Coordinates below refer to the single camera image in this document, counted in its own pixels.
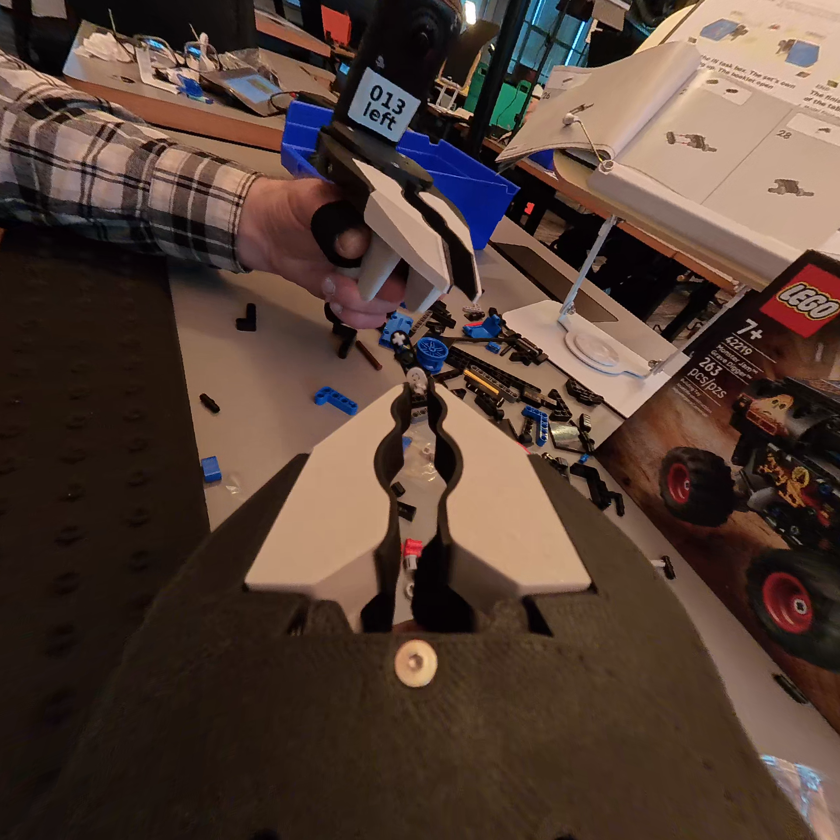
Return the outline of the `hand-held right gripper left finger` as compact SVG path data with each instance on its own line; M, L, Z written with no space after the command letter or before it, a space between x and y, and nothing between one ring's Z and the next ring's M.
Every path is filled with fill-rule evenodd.
M392 484L412 395L393 387L314 447L247 572L249 590L336 602L355 631L392 630L402 556Z

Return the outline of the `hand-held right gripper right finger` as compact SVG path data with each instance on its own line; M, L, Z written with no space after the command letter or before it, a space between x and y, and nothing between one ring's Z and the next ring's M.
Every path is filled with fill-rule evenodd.
M500 603L590 589L538 459L445 388L427 396L445 488L420 559L421 627L468 633Z

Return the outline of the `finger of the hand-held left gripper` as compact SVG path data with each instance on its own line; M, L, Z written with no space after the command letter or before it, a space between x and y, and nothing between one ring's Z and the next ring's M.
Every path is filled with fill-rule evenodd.
M482 286L466 221L438 191L421 191L418 197L434 214L433 226L444 240L451 284L462 291L469 301L477 302L482 295Z
M404 260L409 267L405 307L425 312L452 286L445 242L405 199L396 180L367 163L363 178L370 186L363 216L371 230L363 257L363 299L372 300Z

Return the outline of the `black grey toy axle assembly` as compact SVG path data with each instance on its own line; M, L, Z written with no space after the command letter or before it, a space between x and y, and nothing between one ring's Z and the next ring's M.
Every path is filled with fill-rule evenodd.
M425 369L413 366L405 372L406 383L411 394L412 426L426 423L428 418L429 377Z

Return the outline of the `person's left forearm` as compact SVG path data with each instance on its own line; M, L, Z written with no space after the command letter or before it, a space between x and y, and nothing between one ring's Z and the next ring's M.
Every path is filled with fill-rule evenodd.
M62 227L243 272L238 229L257 179L2 52L3 227Z

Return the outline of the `person's left hand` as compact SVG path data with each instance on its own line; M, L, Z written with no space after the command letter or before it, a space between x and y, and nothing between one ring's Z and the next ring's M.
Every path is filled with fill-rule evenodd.
M321 206L341 199L336 185L320 179L259 177L242 206L236 256L247 270L277 275L325 301L352 328L376 329L404 300L405 281L393 272L365 301L357 281L329 262L312 235L311 221Z

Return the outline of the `blue storage bin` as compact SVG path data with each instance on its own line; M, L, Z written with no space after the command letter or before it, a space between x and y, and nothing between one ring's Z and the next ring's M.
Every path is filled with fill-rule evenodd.
M294 100L286 115L280 148L281 163L295 178L318 177L311 163L320 129L332 111ZM474 250L484 249L504 217L518 187L446 141L407 130L397 149L421 165L436 188L463 215Z

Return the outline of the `clear zip bag with parts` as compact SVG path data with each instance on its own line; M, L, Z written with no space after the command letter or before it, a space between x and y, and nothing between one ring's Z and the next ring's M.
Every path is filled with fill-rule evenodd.
M436 480L436 437L428 426L416 425L407 430L402 436L402 454L401 477L414 482Z

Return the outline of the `pile of black toy beams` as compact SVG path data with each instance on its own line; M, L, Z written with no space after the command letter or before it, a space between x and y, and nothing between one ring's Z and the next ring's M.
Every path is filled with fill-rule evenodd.
M591 501L601 511L612 509L618 517L623 517L625 501L622 493L606 484L592 460L596 441L590 410L603 405L604 398L570 376L566 378L562 391L555 387L545 391L540 385L525 381L519 374L490 362L487 356L492 354L499 360L507 359L514 364L540 365L547 362L548 355L520 332L510 329L496 309L484 312L472 308L465 313L474 317L483 316L482 320L465 324L482 322L489 315L497 314L502 322L502 334L488 342L468 339L463 334L465 324L458 327L445 304L435 303L411 331L414 334L421 325L425 325L427 330L422 338L435 337L448 346L448 357L444 363L447 369L435 374L434 380L449 387L462 400L471 393L475 407L527 450L543 447L532 442L529 434L531 424L522 416L522 408L533 406L548 414L549 440L544 447L552 445L556 454L542 451L541 457L564 478L576 476L585 482ZM480 348L485 349L485 355L477 354ZM467 380L464 376L466 370L491 377L501 384L501 389L496 391Z

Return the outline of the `black pole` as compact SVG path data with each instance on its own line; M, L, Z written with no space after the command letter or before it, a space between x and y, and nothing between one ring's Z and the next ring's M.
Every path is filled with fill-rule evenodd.
M491 116L529 6L530 1L507 2L493 57L490 59L489 68L479 92L476 109L473 112L469 123L469 131L465 138L464 152L476 160L480 158L480 150L487 135Z

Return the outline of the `cluttered background table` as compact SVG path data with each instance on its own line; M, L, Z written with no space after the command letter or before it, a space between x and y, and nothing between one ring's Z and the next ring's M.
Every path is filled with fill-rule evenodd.
M140 116L147 123L166 130L243 144L265 151L279 152L286 117L283 114L259 116L228 105L215 93L210 103L191 100L182 94L144 84L136 63L124 63L80 56L76 49L88 36L108 29L83 20L77 30L64 65L66 82L97 98L115 102ZM330 86L334 74L266 49L244 49L236 57L257 64L275 76L285 91L307 91L337 101Z

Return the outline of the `toy set box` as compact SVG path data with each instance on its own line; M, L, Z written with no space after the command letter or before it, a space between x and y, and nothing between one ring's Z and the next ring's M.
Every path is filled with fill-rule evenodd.
M838 731L839 265L808 250L692 342L597 450Z

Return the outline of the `black dimpled mat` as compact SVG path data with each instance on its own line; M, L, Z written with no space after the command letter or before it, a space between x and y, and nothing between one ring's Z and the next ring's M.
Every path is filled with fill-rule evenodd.
M20 225L1 281L8 838L209 525L165 260Z

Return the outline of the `background wooden table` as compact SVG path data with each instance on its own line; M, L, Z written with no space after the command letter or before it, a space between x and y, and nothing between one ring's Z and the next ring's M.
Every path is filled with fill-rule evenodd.
M573 268L581 267L606 219L603 212L609 211L602 199L588 191L586 182L590 173L589 167L564 154L560 173L529 158L505 173L508 180L520 187L508 207L509 218ZM622 216L613 233L618 243L634 247L637 241L642 253L653 251L720 289L736 290L737 283L729 275L677 247L663 235L653 233L647 226L631 223Z

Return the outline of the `empty clear plastic bag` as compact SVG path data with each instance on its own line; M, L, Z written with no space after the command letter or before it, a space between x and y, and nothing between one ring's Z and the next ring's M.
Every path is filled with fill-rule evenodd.
M833 815L825 798L823 777L800 763L761 755L777 785L787 795L800 815L819 839L838 839Z

